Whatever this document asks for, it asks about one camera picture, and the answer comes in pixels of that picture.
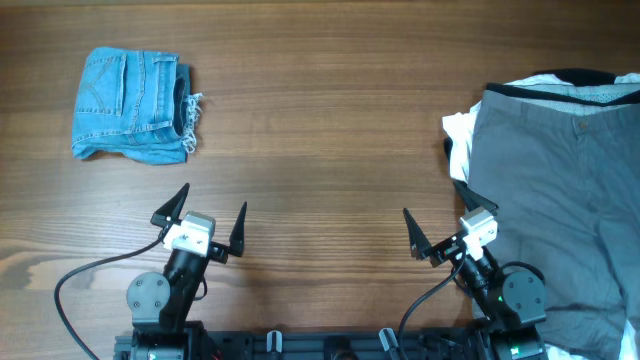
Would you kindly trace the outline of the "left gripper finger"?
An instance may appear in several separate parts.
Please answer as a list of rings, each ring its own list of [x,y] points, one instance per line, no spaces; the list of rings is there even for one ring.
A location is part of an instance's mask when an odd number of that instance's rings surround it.
[[[229,254],[234,257],[242,257],[244,253],[246,212],[247,202],[244,202],[229,237]]]
[[[185,183],[173,197],[153,212],[150,223],[161,228],[180,223],[179,216],[188,197],[189,189],[190,184]]]

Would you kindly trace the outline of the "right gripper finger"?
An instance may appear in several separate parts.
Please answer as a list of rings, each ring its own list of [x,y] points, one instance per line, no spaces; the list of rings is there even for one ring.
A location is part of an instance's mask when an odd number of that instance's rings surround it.
[[[453,185],[456,193],[463,201],[465,209],[468,212],[472,212],[478,208],[483,208],[490,212],[492,215],[497,214],[497,211],[499,209],[498,205],[481,196],[480,194],[472,191],[465,182],[454,180]]]
[[[407,208],[403,209],[407,225],[411,256],[416,260],[425,260],[430,256],[431,243]]]

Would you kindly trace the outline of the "grey cotton shorts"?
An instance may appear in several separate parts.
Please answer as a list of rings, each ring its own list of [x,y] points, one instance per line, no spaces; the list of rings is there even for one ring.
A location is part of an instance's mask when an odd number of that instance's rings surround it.
[[[638,107],[570,112],[488,91],[467,182],[498,205],[493,256],[545,276],[544,340],[618,358],[639,323]]]

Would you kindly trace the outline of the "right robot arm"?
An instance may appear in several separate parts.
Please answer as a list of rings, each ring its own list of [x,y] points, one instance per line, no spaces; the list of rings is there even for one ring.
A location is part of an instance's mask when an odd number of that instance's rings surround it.
[[[461,344],[438,335],[423,338],[468,351],[479,359],[546,359],[544,342],[536,325],[546,320],[546,280],[541,270],[522,261],[500,265],[488,249],[497,238],[499,206],[455,180],[455,190],[466,213],[461,229],[433,245],[410,211],[403,210],[411,255],[434,268],[449,262],[450,274],[418,297],[403,315],[397,333],[397,352],[406,359],[406,325],[414,311],[449,283],[454,282],[480,308],[483,316],[465,330]]]

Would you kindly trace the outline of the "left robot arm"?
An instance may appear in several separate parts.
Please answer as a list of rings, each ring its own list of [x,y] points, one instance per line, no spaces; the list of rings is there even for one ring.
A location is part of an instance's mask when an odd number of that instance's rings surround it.
[[[127,305],[133,334],[114,347],[115,359],[220,359],[222,353],[200,321],[187,316],[207,291],[205,271],[211,262],[224,264],[244,253],[247,206],[242,205],[227,245],[213,240],[215,219],[189,211],[181,214],[190,186],[184,185],[152,214],[161,228],[159,241],[171,251],[161,272],[146,272],[129,285]]]

